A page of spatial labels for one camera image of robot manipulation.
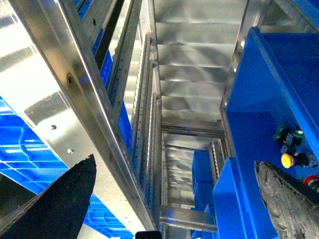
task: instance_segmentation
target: corrugated metal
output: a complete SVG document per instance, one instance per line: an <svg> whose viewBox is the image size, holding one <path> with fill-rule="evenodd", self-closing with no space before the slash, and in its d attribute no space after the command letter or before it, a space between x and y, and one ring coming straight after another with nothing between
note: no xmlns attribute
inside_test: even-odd
<svg viewBox="0 0 319 239"><path fill-rule="evenodd" d="M155 0L162 119L209 125L219 106L246 0ZM194 150L211 139L165 134L168 201L189 204Z"/></svg>

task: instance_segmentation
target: metal panel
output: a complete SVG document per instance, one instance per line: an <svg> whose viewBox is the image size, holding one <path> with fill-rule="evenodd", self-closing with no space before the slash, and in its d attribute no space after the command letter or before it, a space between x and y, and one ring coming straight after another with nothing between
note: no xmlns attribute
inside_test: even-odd
<svg viewBox="0 0 319 239"><path fill-rule="evenodd" d="M165 143L169 146L184 147L195 150L208 150L210 138L198 136L185 136L177 134L164 134Z"/></svg>
<svg viewBox="0 0 319 239"><path fill-rule="evenodd" d="M169 110L163 109L162 110L162 117L163 120L166 121L174 121L176 119L182 119L182 120L190 120L190 121L201 121L205 120L203 122L207 122L207 120L210 120L212 122L216 122L217 120L220 120L220 112L215 109L214 112L209 113L199 113L196 111L176 111L174 108L170 108Z"/></svg>
<svg viewBox="0 0 319 239"><path fill-rule="evenodd" d="M188 97L167 97L162 96L164 110L191 112L212 115L219 112L220 99L202 99Z"/></svg>
<svg viewBox="0 0 319 239"><path fill-rule="evenodd" d="M194 66L165 66L160 65L160 79L178 82L212 83L225 85L229 67L194 67Z"/></svg>
<svg viewBox="0 0 319 239"><path fill-rule="evenodd" d="M229 67L234 45L158 45L159 64L173 66Z"/></svg>
<svg viewBox="0 0 319 239"><path fill-rule="evenodd" d="M14 8L27 30L18 16L15 23L34 45L22 57L13 52L19 58L1 69L0 95L69 167L94 153L94 193L133 234L153 230L74 2L19 0Z"/></svg>
<svg viewBox="0 0 319 239"><path fill-rule="evenodd" d="M213 214L187 209L162 206L160 223L196 231L217 232Z"/></svg>
<svg viewBox="0 0 319 239"><path fill-rule="evenodd" d="M162 96L190 97L221 100L224 84L200 84L196 82L160 81Z"/></svg>
<svg viewBox="0 0 319 239"><path fill-rule="evenodd" d="M175 22L156 24L158 44L235 44L238 24Z"/></svg>
<svg viewBox="0 0 319 239"><path fill-rule="evenodd" d="M242 0L155 0L156 22L240 24Z"/></svg>

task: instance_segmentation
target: shelving rack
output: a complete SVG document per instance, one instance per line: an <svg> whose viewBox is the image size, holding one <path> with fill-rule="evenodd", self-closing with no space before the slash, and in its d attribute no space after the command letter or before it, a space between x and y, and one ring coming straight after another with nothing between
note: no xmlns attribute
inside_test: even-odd
<svg viewBox="0 0 319 239"><path fill-rule="evenodd" d="M232 16L211 14L210 5L229 7ZM200 12L199 6L207 6L201 15L189 11ZM167 239L189 238L190 230L220 232L222 239L228 234L221 223L229 214L241 220L243 227L233 228L240 236L263 238L267 226L264 238L275 238L269 221L254 225L256 212L267 214L256 190L249 191L249 184L247 193L242 185L251 172L243 176L241 171L244 157L237 145L245 145L240 130L234 131L240 122L234 115L244 109L234 102L244 91L236 96L234 79L243 74L251 27L259 27L260 32L251 32L266 41L268 33L317 33L319 6L315 0L248 0L244 6L227 0L198 5L190 0L1 0L0 172L39 193L93 153L98 173L84 224L107 237L126 239L159 229ZM189 31L193 26L202 37L198 42ZM136 42L140 56L134 53ZM134 97L125 98L131 85ZM316 138L307 119L297 121L306 137ZM217 226L212 207L190 209L195 150L206 151L211 160ZM238 208L223 204L225 193ZM243 214L254 200L258 210Z"/></svg>

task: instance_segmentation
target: blue plastic crate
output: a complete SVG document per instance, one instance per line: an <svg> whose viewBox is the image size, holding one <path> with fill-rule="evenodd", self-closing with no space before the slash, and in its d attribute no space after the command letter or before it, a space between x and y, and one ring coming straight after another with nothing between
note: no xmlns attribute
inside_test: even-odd
<svg viewBox="0 0 319 239"><path fill-rule="evenodd" d="M113 66L112 57L111 57L110 52L108 51L106 56L105 56L105 59L104 59L103 65L102 65L102 69L101 69L101 77L102 77L102 81L103 81L103 84L104 84L106 89L108 89L108 87L109 87L110 73L111 73L112 66Z"/></svg>
<svg viewBox="0 0 319 239"><path fill-rule="evenodd" d="M132 127L128 117L128 113L126 112L125 104L122 105L120 120L119 120L119 128L121 130L123 139L125 141L125 145L128 148L129 154L131 154L131 145L132 145Z"/></svg>
<svg viewBox="0 0 319 239"><path fill-rule="evenodd" d="M198 211L204 212L207 204L213 206L213 183L198 183L195 188L195 208Z"/></svg>
<svg viewBox="0 0 319 239"><path fill-rule="evenodd" d="M86 214L84 224L109 238L120 237L121 239L132 239L133 237L125 226L119 222L94 194L91 196L90 207Z"/></svg>
<svg viewBox="0 0 319 239"><path fill-rule="evenodd" d="M0 113L0 173L39 194L67 169L13 111Z"/></svg>
<svg viewBox="0 0 319 239"><path fill-rule="evenodd" d="M193 192L197 183L213 183L208 151L195 151L192 165Z"/></svg>
<svg viewBox="0 0 319 239"><path fill-rule="evenodd" d="M85 0L83 2L83 4L81 5L81 7L79 8L78 12L79 12L79 16L81 19L83 19L85 13L87 12L87 10L89 9L89 6L91 5L91 2L93 0Z"/></svg>
<svg viewBox="0 0 319 239"><path fill-rule="evenodd" d="M214 188L215 214L219 239L241 238L253 239L252 222L249 218L247 196L242 189L240 176L235 158L229 158ZM265 221L264 235L261 238L272 239L277 236L269 215L261 215Z"/></svg>
<svg viewBox="0 0 319 239"><path fill-rule="evenodd" d="M297 178L319 175L319 168L285 169L279 146L272 140L280 125L296 128L299 124L319 158L318 75L318 35L249 31L226 115L254 238L276 235L260 196L255 160L270 161Z"/></svg>
<svg viewBox="0 0 319 239"><path fill-rule="evenodd" d="M98 49L98 46L99 46L100 41L101 41L101 39L102 39L102 35L103 35L103 28L100 29L99 35L98 35L98 37L96 38L96 41L95 41L94 46L93 46L93 48L92 48L93 55L95 55L95 53L96 53L96 51L97 51L97 49Z"/></svg>
<svg viewBox="0 0 319 239"><path fill-rule="evenodd" d="M293 0L296 6L319 28L319 1L318 0Z"/></svg>

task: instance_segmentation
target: storage rack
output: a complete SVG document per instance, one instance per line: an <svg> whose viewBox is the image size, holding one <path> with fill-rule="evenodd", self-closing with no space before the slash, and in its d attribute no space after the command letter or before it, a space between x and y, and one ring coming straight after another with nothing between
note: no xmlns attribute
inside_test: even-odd
<svg viewBox="0 0 319 239"><path fill-rule="evenodd" d="M122 6L120 0L1 2L1 18L8 19L5 36L25 39L11 42L1 55L6 63L1 68L1 135L11 139L1 145L1 172L38 194L68 167L94 153L98 174L84 223L107 237L132 238L137 231L156 227L153 207L160 201L153 197L158 190L152 177L160 174L160 162L151 157L160 155L154 146L160 121L154 117L159 104L152 94L149 37L141 39L148 56L139 80L147 91L142 99L138 96L135 111L142 104L152 104L152 111L133 128L128 119L123 96L141 24L141 1L128 0L127 9ZM117 21L121 10L127 10L124 22ZM113 63L108 46L121 24ZM132 144L133 132L147 119L154 128L143 134L156 130ZM147 147L141 150L143 157L136 163L147 164L136 180L131 153L143 145L149 145L150 153Z"/></svg>

